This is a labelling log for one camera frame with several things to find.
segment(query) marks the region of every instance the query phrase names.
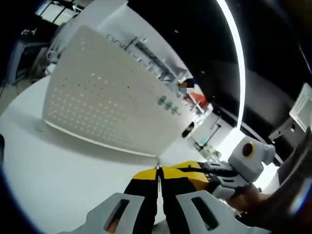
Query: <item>white wall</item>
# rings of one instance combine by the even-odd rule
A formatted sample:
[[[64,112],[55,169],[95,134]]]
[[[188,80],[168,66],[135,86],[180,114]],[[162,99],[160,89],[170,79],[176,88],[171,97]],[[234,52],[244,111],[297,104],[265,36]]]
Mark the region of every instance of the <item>white wall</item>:
[[[199,144],[203,144],[210,136],[211,134],[217,129],[217,126],[215,123],[219,117],[211,113],[192,134],[192,138],[197,141]],[[217,148],[220,143],[225,139],[225,137],[230,133],[230,131],[233,129],[231,125],[229,125],[224,120],[220,120],[219,123],[221,125],[221,128],[216,132],[216,134],[210,139],[209,144]]]

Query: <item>led light strip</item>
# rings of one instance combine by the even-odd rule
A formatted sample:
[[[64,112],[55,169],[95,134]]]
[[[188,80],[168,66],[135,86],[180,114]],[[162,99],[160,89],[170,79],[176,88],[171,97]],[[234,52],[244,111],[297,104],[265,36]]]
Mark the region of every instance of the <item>led light strip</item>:
[[[228,5],[225,0],[216,0],[219,4],[225,19],[230,27],[230,31],[234,40],[237,60],[238,60],[238,68],[239,68],[239,84],[240,84],[240,92],[239,92],[239,111],[237,118],[237,126],[236,128],[240,129],[243,120],[244,114],[244,106],[245,106],[245,93],[246,93],[246,77],[245,77],[245,61],[243,55],[243,47],[239,37],[238,29],[235,24],[233,15],[230,12]]]

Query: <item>white table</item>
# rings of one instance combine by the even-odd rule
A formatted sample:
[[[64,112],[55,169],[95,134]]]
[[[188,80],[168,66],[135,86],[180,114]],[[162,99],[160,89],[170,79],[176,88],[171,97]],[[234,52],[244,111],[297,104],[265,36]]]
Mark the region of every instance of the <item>white table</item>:
[[[21,93],[0,117],[4,173],[18,204],[45,233],[71,231],[132,176],[156,166],[154,157],[104,148],[45,125],[41,120],[49,77]],[[204,161],[191,142],[177,139],[162,165]],[[161,195],[156,223],[165,219]]]

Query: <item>white board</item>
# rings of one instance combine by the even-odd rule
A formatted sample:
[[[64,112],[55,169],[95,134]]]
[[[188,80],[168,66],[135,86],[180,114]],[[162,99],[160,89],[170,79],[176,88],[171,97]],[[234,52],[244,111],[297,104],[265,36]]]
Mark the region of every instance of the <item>white board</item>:
[[[95,144],[159,156],[194,114],[124,50],[82,26],[52,74],[42,117]]]

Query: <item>white floor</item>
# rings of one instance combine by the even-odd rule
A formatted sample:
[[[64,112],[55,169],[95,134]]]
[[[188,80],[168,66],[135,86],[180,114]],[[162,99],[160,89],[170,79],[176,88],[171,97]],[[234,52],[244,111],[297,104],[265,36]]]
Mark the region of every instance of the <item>white floor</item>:
[[[25,89],[31,85],[29,79],[23,79],[19,81],[16,85],[5,85],[2,95],[0,97],[0,115],[5,111],[8,105]]]

